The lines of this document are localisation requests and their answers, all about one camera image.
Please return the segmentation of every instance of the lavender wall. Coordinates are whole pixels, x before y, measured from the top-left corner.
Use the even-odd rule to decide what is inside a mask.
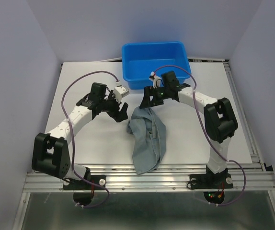
[[[0,230],[12,229],[59,61],[25,0],[0,0]]]
[[[125,43],[179,40],[230,58],[261,0],[27,0],[62,61],[121,57]]]
[[[275,1],[263,0],[230,65],[265,162],[275,172]]]

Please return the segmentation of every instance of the blue tray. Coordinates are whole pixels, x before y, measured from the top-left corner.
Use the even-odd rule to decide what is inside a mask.
[[[190,65],[183,43],[181,42],[152,42],[131,43],[123,46],[123,77],[132,90],[140,90],[152,86],[150,73],[165,65],[176,65],[191,73]],[[166,67],[157,71],[157,75],[175,71],[182,84],[189,75],[180,69]]]

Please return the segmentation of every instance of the white platform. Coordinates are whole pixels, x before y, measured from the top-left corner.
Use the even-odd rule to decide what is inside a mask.
[[[197,90],[215,98],[230,99],[239,128],[232,138],[228,159],[239,163],[252,163],[251,152],[246,142],[237,108],[231,93],[223,63],[190,63],[193,76],[197,81]],[[64,63],[56,94],[51,107],[46,132],[56,127],[63,119],[61,97],[64,90],[76,78],[96,70],[114,73],[124,85],[122,63]],[[100,82],[114,88],[115,80],[107,74],[96,74],[77,82],[65,98],[65,108],[71,112],[76,102],[90,92],[91,84]],[[128,116],[143,97],[143,91],[130,91],[124,99],[129,104]],[[167,151],[162,164],[206,164],[209,159],[210,146],[207,143],[195,110],[185,104],[172,100],[164,105],[153,107],[167,129]],[[116,123],[106,113],[99,114],[87,124],[76,136],[76,163],[81,164],[132,164],[134,137],[126,133],[127,121]]]

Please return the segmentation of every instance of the gray towel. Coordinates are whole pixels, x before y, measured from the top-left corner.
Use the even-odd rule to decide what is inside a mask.
[[[158,167],[166,152],[166,127],[151,108],[135,108],[127,125],[135,137],[132,160],[137,174]]]

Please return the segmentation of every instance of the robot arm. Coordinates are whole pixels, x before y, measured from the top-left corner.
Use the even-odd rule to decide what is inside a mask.
[[[107,112],[116,122],[128,119],[128,104],[124,103],[122,109],[120,104],[122,98],[129,94],[129,90],[121,86],[120,82],[117,82],[117,86],[108,96],[105,95],[106,90],[106,85],[93,83],[91,92],[77,102],[69,114],[74,135],[101,112]],[[80,180],[71,168],[68,146],[72,140],[69,121],[65,119],[51,131],[39,133],[35,137],[32,169],[60,179]],[[89,168],[75,164],[75,171],[84,179],[90,179]]]
[[[161,78],[154,73],[149,78],[153,81],[153,87],[145,87],[141,109],[164,104],[163,100],[168,98],[195,108],[193,88],[185,83],[180,84],[173,71],[162,74],[163,87],[159,87],[158,82]],[[197,110],[204,114],[205,130],[210,142],[226,159],[230,139],[238,128],[230,101],[227,98],[218,100],[200,92],[195,92],[195,98]],[[190,178],[195,180],[194,183],[191,183],[191,189],[217,188],[221,183],[225,183],[228,177],[230,174],[228,174],[226,161],[213,148],[210,148],[206,174],[190,175]],[[232,184],[225,186],[225,188],[232,187]]]

